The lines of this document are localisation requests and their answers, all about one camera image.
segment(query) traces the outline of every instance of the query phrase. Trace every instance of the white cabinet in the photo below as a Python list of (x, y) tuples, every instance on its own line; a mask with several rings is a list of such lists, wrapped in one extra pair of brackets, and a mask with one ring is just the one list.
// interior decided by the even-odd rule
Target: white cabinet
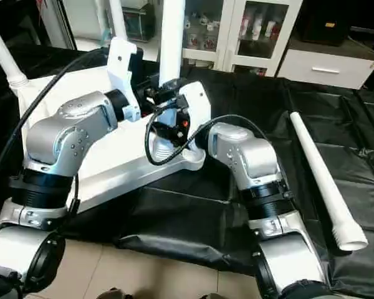
[(360, 89), (373, 70), (374, 60), (289, 49), (277, 76)]
[(223, 70), (234, 0), (186, 0), (183, 58)]
[(186, 0), (183, 58), (273, 77), (302, 0)]

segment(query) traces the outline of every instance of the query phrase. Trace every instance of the drawer handle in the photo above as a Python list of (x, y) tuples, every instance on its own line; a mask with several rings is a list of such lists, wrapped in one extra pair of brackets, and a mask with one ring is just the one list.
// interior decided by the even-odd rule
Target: drawer handle
[(314, 72), (322, 72), (322, 73), (329, 73), (329, 74), (339, 74), (339, 70), (329, 70), (323, 69), (322, 67), (312, 67)]

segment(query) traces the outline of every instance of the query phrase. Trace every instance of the white pvc pipe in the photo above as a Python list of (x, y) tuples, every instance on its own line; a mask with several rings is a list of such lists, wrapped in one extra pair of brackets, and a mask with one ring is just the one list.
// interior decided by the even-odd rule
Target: white pvc pipe
[(290, 119), (327, 207), (339, 249), (352, 251), (365, 248), (368, 245), (367, 238), (353, 219), (299, 113), (292, 112)]
[(14, 58), (4, 41), (0, 36), (0, 65), (7, 75), (7, 81), (12, 88), (17, 88), (25, 85), (28, 81), (26, 76), (21, 72)]
[(185, 0), (163, 2), (160, 86), (180, 77), (185, 5)]
[(110, 8), (115, 35), (127, 40), (125, 20), (123, 19), (123, 10), (120, 0), (110, 0)]

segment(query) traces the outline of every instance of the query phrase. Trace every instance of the black box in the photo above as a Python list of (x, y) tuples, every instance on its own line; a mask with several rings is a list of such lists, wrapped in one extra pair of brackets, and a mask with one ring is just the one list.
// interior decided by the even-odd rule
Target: black box
[(358, 0), (305, 0), (296, 29), (305, 42), (340, 45), (347, 38)]

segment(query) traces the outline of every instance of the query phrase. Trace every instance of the glass cabinet door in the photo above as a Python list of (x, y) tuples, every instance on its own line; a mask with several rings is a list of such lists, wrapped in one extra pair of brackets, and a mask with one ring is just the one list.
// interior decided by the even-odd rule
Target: glass cabinet door
[(302, 0), (236, 0), (223, 69), (233, 72), (244, 66), (273, 76), (301, 4)]
[(233, 5), (234, 0), (186, 0), (183, 58), (189, 64), (221, 69), (217, 63), (223, 61)]
[(270, 59), (288, 6), (247, 2), (238, 34), (237, 54)]

